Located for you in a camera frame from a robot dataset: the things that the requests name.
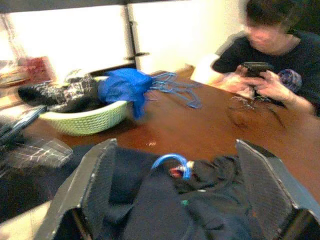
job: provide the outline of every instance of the black t-shirt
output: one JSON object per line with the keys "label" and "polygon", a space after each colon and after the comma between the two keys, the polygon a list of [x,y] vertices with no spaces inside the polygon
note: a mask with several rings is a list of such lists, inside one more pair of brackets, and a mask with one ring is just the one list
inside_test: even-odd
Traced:
{"label": "black t-shirt", "polygon": [[247,37],[239,37],[212,65],[212,69],[219,73],[230,73],[243,62],[267,62],[274,66],[275,73],[291,69],[302,78],[302,86],[296,94],[314,104],[319,116],[320,36],[305,31],[295,31],[292,34],[300,38],[300,43],[280,56],[262,53],[250,45]]}

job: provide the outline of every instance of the wooden table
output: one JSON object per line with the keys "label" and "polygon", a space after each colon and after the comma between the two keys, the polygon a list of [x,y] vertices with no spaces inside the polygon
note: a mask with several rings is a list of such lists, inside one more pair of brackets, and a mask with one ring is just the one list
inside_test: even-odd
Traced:
{"label": "wooden table", "polygon": [[244,115],[247,127],[239,127],[227,116],[233,94],[206,85],[194,92],[202,101],[201,109],[186,106],[172,94],[156,92],[158,99],[147,103],[143,120],[126,119],[90,136],[63,135],[39,119],[26,132],[54,137],[71,147],[117,138],[121,147],[156,154],[179,153],[188,160],[234,155],[236,139],[243,139],[281,158],[320,203],[320,118],[293,114],[274,105],[272,108],[285,127],[267,110],[248,111]]}

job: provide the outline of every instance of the smartphone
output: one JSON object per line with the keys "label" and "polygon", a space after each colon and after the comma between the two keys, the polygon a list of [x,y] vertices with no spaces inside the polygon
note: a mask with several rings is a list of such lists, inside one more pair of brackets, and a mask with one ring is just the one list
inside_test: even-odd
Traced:
{"label": "smartphone", "polygon": [[274,71],[274,66],[264,61],[245,61],[241,64],[248,69],[246,77],[261,77],[260,73],[267,70]]}

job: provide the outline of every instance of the young man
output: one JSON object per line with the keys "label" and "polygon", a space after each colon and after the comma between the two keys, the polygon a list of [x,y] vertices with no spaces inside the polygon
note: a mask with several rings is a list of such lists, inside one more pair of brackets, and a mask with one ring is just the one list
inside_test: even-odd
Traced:
{"label": "young man", "polygon": [[[302,0],[249,0],[246,36],[237,38],[212,65],[208,84],[233,93],[259,95],[281,102],[288,110],[320,114],[320,36],[290,31],[298,22]],[[274,72],[246,77],[243,62],[267,62]],[[286,87],[294,78],[294,87]]]}

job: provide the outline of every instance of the hair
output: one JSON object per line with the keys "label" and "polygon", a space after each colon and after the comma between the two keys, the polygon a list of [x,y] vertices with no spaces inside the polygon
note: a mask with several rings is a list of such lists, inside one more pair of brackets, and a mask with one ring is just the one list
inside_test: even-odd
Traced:
{"label": "hair", "polygon": [[303,0],[249,0],[245,12],[257,25],[282,24],[289,29],[299,22],[305,6]]}

